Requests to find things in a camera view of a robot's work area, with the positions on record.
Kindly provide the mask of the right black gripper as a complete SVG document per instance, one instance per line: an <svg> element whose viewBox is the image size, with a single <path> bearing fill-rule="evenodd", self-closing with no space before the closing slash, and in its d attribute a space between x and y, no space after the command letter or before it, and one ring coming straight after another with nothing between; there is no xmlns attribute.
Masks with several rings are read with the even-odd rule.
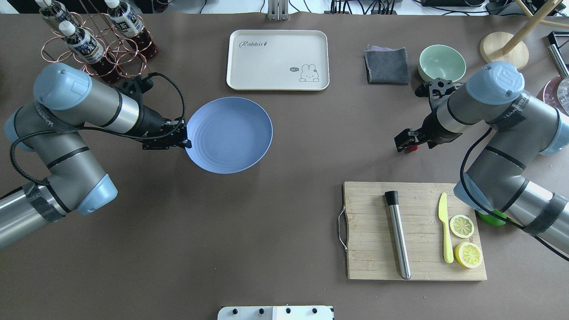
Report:
<svg viewBox="0 0 569 320"><path fill-rule="evenodd" d="M431 112L423 121L420 131L404 129L394 137L397 152L406 153L407 146L427 143L428 148L435 148L439 144L453 142L462 133L454 133L445 129L435 112Z"/></svg>

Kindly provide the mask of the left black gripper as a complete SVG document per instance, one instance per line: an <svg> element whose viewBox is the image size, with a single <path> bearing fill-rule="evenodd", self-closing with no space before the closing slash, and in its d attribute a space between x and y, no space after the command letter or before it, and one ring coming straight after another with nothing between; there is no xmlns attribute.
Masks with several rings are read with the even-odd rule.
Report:
<svg viewBox="0 0 569 320"><path fill-rule="evenodd" d="M162 117L154 109L143 106L133 126L133 136L142 142L143 150L169 150L169 148L192 148L191 140L178 138L185 131L183 118Z"/></svg>

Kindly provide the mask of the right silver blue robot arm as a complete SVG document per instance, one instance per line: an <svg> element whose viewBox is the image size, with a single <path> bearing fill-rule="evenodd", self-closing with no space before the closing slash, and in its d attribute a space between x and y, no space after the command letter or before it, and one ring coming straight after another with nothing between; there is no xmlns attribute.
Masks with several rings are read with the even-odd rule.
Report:
<svg viewBox="0 0 569 320"><path fill-rule="evenodd" d="M505 61L491 62L463 84L435 79L415 92L429 98L431 113L417 130L395 138L398 152L453 142L469 127L485 122L492 139L461 168L454 194L477 212L505 215L551 251L568 258L568 199L524 177L538 155L568 145L568 117L525 91L525 80Z"/></svg>

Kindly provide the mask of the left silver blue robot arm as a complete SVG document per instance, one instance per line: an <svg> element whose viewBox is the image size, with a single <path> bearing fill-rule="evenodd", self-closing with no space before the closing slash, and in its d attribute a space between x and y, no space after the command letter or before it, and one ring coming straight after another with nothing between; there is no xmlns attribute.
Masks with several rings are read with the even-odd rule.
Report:
<svg viewBox="0 0 569 320"><path fill-rule="evenodd" d="M142 101L157 75L108 86L63 63L41 71L34 99L14 112L4 128L12 143L12 166L27 183L1 198L2 248L67 213L87 215L116 198L116 187L80 130L136 140L145 150L192 147L184 115L164 118Z"/></svg>

